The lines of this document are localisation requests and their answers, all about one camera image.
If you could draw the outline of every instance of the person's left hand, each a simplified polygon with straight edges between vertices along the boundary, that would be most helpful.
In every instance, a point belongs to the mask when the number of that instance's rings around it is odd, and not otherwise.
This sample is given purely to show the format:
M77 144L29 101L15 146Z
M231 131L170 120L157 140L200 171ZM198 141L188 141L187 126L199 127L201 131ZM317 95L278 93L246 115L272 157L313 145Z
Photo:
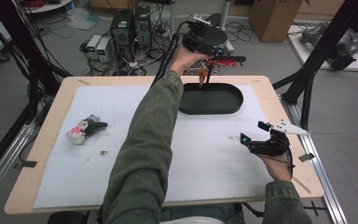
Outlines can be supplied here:
M173 54L172 63L169 70L175 71L181 76L185 70L190 70L191 66L199 60L211 59L213 56L194 53L180 44Z

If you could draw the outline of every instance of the black and white plush toy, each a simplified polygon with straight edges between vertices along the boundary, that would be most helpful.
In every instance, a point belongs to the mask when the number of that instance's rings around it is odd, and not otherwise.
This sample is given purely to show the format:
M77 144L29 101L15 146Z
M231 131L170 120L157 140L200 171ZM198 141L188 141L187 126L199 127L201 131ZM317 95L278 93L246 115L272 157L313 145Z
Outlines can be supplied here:
M86 119L82 119L71 131L66 133L66 137L73 144L82 144L87 138L92 136L95 131L106 128L107 123L100 122L100 118L90 115Z

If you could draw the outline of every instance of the gray floor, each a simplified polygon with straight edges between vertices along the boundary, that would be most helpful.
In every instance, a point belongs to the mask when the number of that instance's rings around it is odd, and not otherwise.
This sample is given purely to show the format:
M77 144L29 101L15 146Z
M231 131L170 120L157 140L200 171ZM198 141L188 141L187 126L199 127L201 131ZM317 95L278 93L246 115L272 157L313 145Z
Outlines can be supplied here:
M50 13L44 15L40 21L57 21L63 16L63 12ZM247 24L246 19L230 21ZM67 21L62 21L54 24L55 34L49 33L43 39L66 70L83 76L83 71L88 67L79 46L90 39L92 34L106 32L110 20L100 20L98 26L89 31L71 30L65 26L66 23ZM273 83L300 68L301 63L287 40L281 44L262 44L252 31L246 31L246 34L251 37L251 41L232 42L234 55L246 56L246 63L243 67L222 68L223 75L264 75ZM146 70L148 75L153 76L157 66L146 67ZM285 90L286 87L281 88L277 93ZM27 81L13 60L8 63L0 62L0 140L27 104L26 92ZM311 101L310 131L348 223L358 223L358 72L318 72ZM47 223L48 214L5 214L7 197L19 173L19 170L11 169L0 184L0 223ZM324 207L323 200L316 199L314 202L316 206ZM304 204L310 206L310 201L304 201ZM253 205L260 210L264 206L262 203ZM247 223L261 223L260 218L247 213L246 210ZM331 223L325 211L319 211L318 216L312 211L309 214L313 223Z

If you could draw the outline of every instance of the white plastic bag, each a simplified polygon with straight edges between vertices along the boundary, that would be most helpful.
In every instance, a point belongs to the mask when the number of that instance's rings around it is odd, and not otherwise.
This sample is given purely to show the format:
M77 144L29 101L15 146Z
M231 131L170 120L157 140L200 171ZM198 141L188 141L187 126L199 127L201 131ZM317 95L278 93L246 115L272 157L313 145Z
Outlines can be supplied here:
M67 13L69 14L68 25L72 28L88 30L97 24L96 21L87 20L90 13L85 8L72 8L71 10L68 10Z

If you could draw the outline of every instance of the person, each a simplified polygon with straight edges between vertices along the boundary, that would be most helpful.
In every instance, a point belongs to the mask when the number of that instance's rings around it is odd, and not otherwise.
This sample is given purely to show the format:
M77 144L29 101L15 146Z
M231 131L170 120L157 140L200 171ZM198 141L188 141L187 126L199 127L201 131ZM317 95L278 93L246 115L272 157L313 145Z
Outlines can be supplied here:
M109 177L103 198L103 223L160 222L172 161L172 132L184 88L181 75L196 61L209 58L179 45L169 71L138 105ZM311 223L291 182L287 164L266 157L260 159L274 179L266 185L263 223Z

